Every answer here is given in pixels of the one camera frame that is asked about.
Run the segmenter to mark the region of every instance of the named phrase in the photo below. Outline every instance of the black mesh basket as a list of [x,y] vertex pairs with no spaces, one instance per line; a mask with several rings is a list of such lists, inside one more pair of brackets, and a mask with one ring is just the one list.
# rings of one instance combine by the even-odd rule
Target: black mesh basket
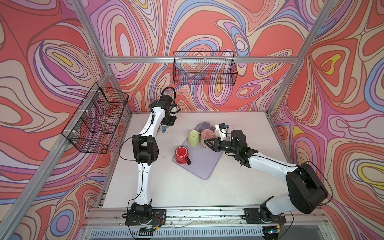
[[80,152],[107,153],[128,97],[120,90],[99,87],[66,138]]
[[175,51],[175,85],[235,85],[237,68],[233,51]]

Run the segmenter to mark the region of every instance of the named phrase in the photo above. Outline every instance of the drying mat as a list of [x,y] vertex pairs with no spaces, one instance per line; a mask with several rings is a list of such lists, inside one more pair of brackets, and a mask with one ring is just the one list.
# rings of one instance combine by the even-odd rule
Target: drying mat
[[[195,130],[199,132],[199,128],[200,124],[195,127]],[[191,165],[178,164],[175,156],[173,156],[173,162],[199,178],[207,180],[211,176],[223,152],[215,152],[211,149],[202,148],[200,143],[197,147],[191,147],[188,145],[188,138],[183,142],[182,146],[188,149]]]

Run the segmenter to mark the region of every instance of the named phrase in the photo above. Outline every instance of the green mug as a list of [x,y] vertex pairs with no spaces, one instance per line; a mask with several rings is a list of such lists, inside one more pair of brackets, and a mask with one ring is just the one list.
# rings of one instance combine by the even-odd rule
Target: green mug
[[188,135],[188,145],[197,147],[200,143],[200,135],[196,130],[192,130]]

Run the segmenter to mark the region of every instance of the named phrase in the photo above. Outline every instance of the psychedelic wall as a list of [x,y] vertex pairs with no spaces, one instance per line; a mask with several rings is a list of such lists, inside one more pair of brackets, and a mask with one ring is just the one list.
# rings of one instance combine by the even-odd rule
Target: psychedelic wall
[[[103,74],[67,0],[0,1],[0,220]],[[73,239],[121,138],[105,155],[69,146],[13,239]]]
[[340,239],[384,239],[383,39],[383,1],[339,1],[273,113],[293,161],[330,182]]
[[[322,0],[85,1],[109,56],[173,56],[173,51],[232,50],[236,56],[296,56]],[[173,86],[183,111],[264,111],[289,66],[239,63],[234,86],[174,86],[173,64],[111,65],[132,111],[149,111]]]

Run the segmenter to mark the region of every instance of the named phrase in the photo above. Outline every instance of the white table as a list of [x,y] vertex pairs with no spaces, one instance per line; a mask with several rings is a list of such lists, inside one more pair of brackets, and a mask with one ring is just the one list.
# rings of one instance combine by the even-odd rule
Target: white table
[[[285,161],[280,145],[264,112],[178,113],[175,125],[156,136],[159,157],[152,168],[153,207],[226,206],[261,204],[273,195],[288,192],[280,180],[256,169],[242,167],[233,157],[222,154],[212,175],[202,180],[172,161],[175,149],[197,124],[225,123],[229,131],[240,129],[248,146],[263,154]],[[149,114],[133,114],[126,138],[138,134]],[[134,159],[132,141],[121,151],[124,158]],[[137,162],[119,158],[108,188],[103,208],[127,207],[137,191]]]

